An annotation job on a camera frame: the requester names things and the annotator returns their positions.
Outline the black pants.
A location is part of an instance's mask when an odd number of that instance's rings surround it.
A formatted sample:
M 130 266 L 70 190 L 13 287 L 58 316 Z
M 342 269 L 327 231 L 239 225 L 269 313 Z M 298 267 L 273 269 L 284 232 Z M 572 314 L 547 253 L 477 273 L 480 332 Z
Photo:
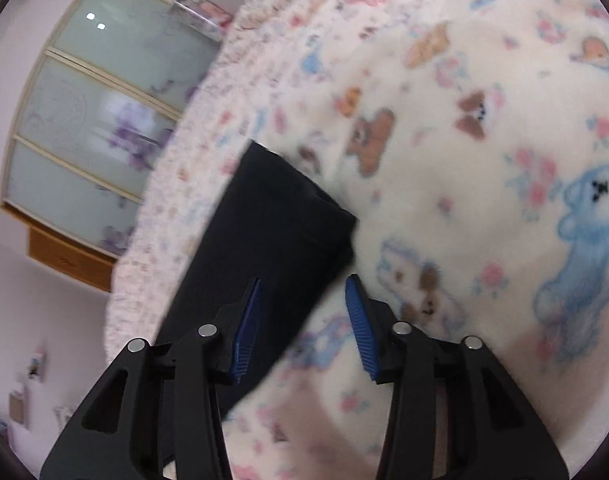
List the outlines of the black pants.
M 223 388 L 223 414 L 269 373 L 327 287 L 353 259 L 357 220 L 280 156 L 250 143 L 162 322 L 157 340 L 178 340 L 262 285 L 263 324 L 249 370 Z

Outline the glass sliding wardrobe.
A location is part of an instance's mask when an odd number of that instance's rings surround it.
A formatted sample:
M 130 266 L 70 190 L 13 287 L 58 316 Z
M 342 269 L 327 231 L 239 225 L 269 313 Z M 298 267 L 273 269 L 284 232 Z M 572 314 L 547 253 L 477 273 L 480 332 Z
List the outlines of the glass sliding wardrobe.
M 74 0 L 22 88 L 3 203 L 122 255 L 149 174 L 218 51 L 173 0 Z

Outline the clear tube of plush toys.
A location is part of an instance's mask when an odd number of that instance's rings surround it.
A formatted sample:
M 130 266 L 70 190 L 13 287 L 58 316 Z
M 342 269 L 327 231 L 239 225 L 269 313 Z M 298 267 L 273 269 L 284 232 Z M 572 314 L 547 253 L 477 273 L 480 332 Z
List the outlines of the clear tube of plush toys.
M 220 41 L 233 15 L 210 0 L 173 0 L 171 13 L 202 35 Z

